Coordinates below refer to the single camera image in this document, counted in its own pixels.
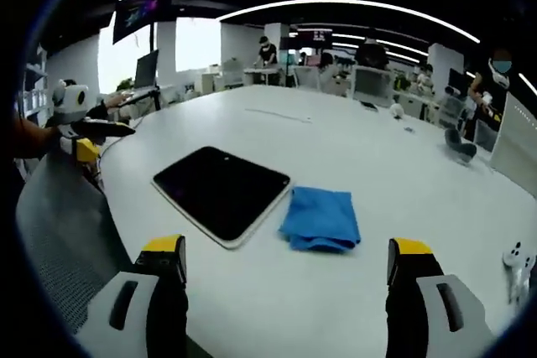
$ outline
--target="blue cloth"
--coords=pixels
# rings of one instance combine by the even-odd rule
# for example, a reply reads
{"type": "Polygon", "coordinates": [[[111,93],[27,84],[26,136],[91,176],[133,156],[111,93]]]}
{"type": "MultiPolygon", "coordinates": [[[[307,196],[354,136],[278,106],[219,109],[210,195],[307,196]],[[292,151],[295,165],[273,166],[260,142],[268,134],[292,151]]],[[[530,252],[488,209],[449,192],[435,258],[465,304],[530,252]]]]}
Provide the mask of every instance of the blue cloth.
{"type": "Polygon", "coordinates": [[[349,192],[295,187],[280,232],[292,249],[344,252],[360,242],[349,192]]]}

